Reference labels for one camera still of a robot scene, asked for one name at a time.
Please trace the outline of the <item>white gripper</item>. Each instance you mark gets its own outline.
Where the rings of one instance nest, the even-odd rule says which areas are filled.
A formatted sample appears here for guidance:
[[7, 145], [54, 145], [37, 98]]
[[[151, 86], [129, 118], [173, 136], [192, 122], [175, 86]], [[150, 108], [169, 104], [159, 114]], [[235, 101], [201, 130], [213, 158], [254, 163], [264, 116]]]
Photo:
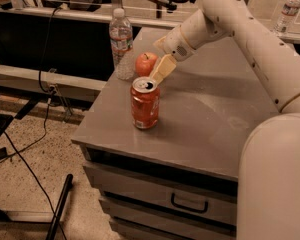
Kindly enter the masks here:
[[183, 37], [180, 26], [172, 29], [165, 37], [156, 40], [153, 45], [158, 50], [166, 53], [155, 64], [150, 74], [150, 77], [158, 84], [176, 68], [176, 61], [185, 61], [193, 55], [193, 49]]

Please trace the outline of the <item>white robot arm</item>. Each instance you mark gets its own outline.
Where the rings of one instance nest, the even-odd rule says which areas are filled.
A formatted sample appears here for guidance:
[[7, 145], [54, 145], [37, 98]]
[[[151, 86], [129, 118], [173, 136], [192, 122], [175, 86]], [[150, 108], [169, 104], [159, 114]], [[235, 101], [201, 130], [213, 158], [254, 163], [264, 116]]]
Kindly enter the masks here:
[[260, 110], [238, 167], [237, 240], [300, 240], [300, 55], [255, 19], [244, 0], [200, 0], [197, 12], [156, 41], [166, 78], [199, 47], [233, 38], [254, 74], [248, 104]]

